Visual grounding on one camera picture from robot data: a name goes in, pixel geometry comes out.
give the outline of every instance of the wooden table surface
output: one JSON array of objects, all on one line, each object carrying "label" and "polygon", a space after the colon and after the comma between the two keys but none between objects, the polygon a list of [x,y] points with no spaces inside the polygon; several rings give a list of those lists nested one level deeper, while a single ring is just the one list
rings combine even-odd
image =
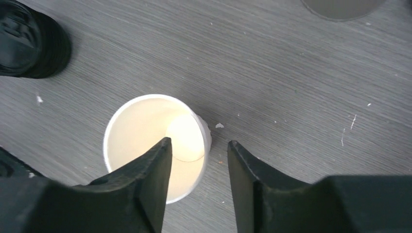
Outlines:
[{"label": "wooden table surface", "polygon": [[0,145],[52,179],[86,184],[106,174],[103,134],[120,106],[150,93],[181,99],[213,144],[200,185],[167,206],[166,233],[236,231],[232,139],[306,182],[412,174],[409,0],[339,23],[299,0],[23,2],[70,33],[73,56],[53,78],[1,77]]}]

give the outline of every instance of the black cylinder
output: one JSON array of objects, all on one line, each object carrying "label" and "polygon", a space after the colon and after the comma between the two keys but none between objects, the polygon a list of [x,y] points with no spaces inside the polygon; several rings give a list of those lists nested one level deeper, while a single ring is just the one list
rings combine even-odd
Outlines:
[{"label": "black cylinder", "polygon": [[0,76],[53,76],[70,54],[69,37],[54,19],[15,0],[0,0]]}]

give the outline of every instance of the cup rim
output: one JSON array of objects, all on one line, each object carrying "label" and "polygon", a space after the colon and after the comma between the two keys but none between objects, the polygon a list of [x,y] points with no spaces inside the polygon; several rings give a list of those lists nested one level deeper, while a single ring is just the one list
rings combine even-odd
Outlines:
[{"label": "cup rim", "polygon": [[117,118],[120,116],[120,114],[122,114],[124,112],[124,110],[126,110],[127,108],[129,108],[130,106],[132,106],[133,104],[143,101],[143,100],[150,100],[150,99],[164,99],[164,100],[169,100],[175,103],[180,104],[183,108],[185,108],[190,115],[195,119],[200,132],[202,133],[202,137],[203,137],[203,145],[205,147],[205,154],[204,154],[204,161],[203,161],[203,166],[202,166],[202,170],[200,171],[200,174],[198,176],[198,178],[196,179],[195,183],[192,185],[192,187],[183,195],[172,199],[172,200],[167,200],[166,204],[171,204],[174,202],[177,202],[181,199],[183,199],[184,197],[186,197],[187,195],[189,195],[196,187],[197,185],[200,183],[200,180],[204,177],[205,175],[205,171],[206,171],[206,165],[207,165],[207,161],[208,161],[208,157],[209,157],[209,146],[207,145],[207,135],[206,135],[206,131],[205,128],[203,127],[202,122],[200,121],[199,117],[192,111],[192,109],[187,106],[185,103],[183,103],[181,100],[172,97],[172,96],[167,96],[167,95],[162,95],[162,94],[148,94],[148,95],[143,95],[143,96],[139,96],[136,97],[134,99],[129,100],[128,102],[126,102],[125,104],[123,104],[111,117],[109,123],[106,126],[106,130],[104,131],[104,138],[103,138],[103,157],[104,157],[104,165],[106,166],[107,171],[110,173],[113,171],[113,169],[111,168],[110,164],[109,164],[109,157],[107,154],[107,144],[108,144],[108,136],[110,134],[110,131],[113,127],[113,124],[115,123],[115,121],[117,120]]}]

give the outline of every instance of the white speck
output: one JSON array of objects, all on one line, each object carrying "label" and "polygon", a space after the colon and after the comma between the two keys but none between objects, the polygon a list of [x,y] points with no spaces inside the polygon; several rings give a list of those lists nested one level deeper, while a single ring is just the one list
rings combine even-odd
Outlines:
[{"label": "white speck", "polygon": [[350,126],[350,130],[352,130],[353,124],[355,124],[355,120],[356,120],[356,114],[355,114],[355,117],[353,118],[352,125]]},{"label": "white speck", "polygon": [[216,128],[216,129],[217,129],[217,128],[224,128],[224,125],[218,123],[218,124],[215,126],[215,128]]},{"label": "white speck", "polygon": [[343,147],[343,136],[344,136],[344,134],[345,134],[345,129],[343,129],[343,133],[342,133],[342,139],[341,139],[342,147]]},{"label": "white speck", "polygon": [[37,105],[40,105],[43,102],[43,99],[37,94],[36,96],[37,99]]}]

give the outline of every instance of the white cup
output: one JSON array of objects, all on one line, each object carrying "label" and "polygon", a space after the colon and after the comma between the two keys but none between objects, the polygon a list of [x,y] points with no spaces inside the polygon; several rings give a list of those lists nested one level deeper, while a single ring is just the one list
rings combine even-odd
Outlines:
[{"label": "white cup", "polygon": [[172,139],[172,169],[166,204],[181,200],[205,174],[212,137],[207,123],[182,101],[145,95],[125,103],[104,133],[103,154],[112,172],[143,155],[163,137]]}]

